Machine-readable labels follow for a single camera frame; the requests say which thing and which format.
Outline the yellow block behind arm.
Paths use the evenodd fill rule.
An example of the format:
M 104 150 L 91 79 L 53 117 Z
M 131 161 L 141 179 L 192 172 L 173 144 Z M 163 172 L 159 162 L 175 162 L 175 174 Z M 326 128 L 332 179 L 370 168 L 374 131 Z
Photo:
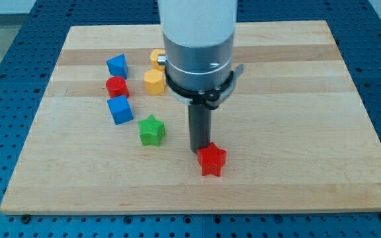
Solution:
M 160 65 L 159 62 L 158 62 L 158 57 L 160 55 L 165 55 L 165 50 L 164 49 L 153 49 L 149 55 L 149 58 L 150 58 L 150 61 L 151 61 L 151 64 L 152 64 L 152 67 L 154 69 L 157 69 L 157 70 L 160 70 L 160 71 L 164 71 L 165 70 L 165 66 L 164 65 Z

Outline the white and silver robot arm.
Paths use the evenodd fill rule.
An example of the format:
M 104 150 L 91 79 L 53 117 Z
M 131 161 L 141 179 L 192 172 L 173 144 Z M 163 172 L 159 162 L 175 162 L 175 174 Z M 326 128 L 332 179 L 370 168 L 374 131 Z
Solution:
M 159 0 L 166 73 L 190 91 L 209 91 L 229 77 L 237 0 Z

